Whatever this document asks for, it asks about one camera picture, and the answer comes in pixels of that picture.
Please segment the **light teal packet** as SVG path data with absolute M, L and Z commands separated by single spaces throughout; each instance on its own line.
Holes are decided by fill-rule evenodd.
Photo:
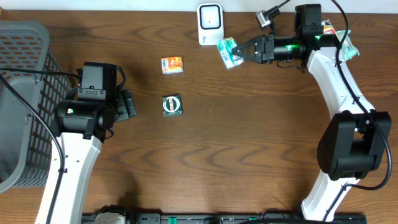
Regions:
M 343 46 L 342 46 L 342 50 L 344 52 L 344 59 L 345 60 L 350 60 L 353 57 L 360 55 L 359 50 L 353 45 L 349 34 L 351 33 L 351 31 L 349 30 L 347 33 L 347 36 L 343 42 Z

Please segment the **orange tissue packet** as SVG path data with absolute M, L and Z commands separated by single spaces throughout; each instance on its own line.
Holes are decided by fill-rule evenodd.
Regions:
M 174 74 L 183 72 L 183 60 L 181 56 L 161 58 L 163 74 Z

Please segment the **grey plastic mesh basket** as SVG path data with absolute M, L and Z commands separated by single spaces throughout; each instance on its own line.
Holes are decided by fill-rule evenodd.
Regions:
M 53 109 L 72 89 L 38 22 L 1 22 L 1 76 L 51 124 Z M 45 185 L 52 138 L 42 123 L 1 86 L 1 191 Z

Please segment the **yellow snack bag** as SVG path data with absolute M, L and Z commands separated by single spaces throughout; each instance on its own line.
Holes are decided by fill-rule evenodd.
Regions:
M 334 29 L 332 23 L 329 19 L 322 21 L 323 33 L 336 35 L 336 30 Z

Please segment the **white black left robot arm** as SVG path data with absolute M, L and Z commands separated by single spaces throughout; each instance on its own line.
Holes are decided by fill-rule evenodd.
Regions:
M 91 172 L 114 123 L 136 109 L 129 90 L 101 101 L 62 100 L 55 109 L 49 175 L 36 223 L 81 223 Z

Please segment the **green Zam-Buk box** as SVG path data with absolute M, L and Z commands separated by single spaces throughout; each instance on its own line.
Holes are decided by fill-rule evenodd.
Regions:
M 164 117 L 179 116 L 183 114 L 183 107 L 180 95 L 163 96 L 162 111 Z

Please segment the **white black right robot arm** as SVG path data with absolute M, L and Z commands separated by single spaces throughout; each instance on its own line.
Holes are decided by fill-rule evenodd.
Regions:
M 259 11 L 257 23 L 269 34 L 235 46 L 232 53 L 261 64 L 299 60 L 300 69 L 316 80 L 331 120 L 317 146 L 320 173 L 300 204 L 300 220 L 332 222 L 350 189 L 359 188 L 359 181 L 377 170 L 383 159 L 392 163 L 387 140 L 392 120 L 361 93 L 342 53 L 344 38 L 324 31 L 321 5 L 295 8 L 291 37 L 276 34 L 274 18 L 279 12 L 278 6 Z

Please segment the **teal tissue packet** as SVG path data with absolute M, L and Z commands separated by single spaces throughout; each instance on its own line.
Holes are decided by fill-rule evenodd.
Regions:
M 220 40 L 216 46 L 227 69 L 237 67 L 244 63 L 242 57 L 238 57 L 232 53 L 232 49 L 238 46 L 232 37 Z

